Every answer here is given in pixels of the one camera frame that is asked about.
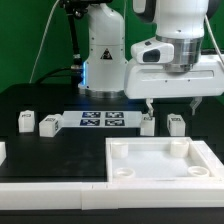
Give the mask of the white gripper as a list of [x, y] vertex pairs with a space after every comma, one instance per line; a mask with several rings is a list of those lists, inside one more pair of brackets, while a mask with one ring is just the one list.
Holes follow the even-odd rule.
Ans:
[[162, 65], [138, 64], [131, 59], [126, 68], [124, 92], [129, 99], [146, 99], [150, 117], [154, 113], [153, 99], [157, 98], [194, 97], [190, 107], [195, 114], [202, 96], [224, 93], [224, 67], [217, 55], [202, 55], [184, 73], [168, 73]]

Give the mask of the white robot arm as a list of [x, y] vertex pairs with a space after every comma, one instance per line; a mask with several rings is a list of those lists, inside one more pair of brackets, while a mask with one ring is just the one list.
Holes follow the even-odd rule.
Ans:
[[144, 99], [191, 97], [195, 109], [204, 96], [224, 93], [224, 55], [201, 53], [208, 18], [220, 0], [132, 0], [142, 21], [154, 23], [153, 38], [124, 56], [124, 20], [105, 4], [89, 7], [89, 57], [80, 91], [93, 97], [125, 94]]

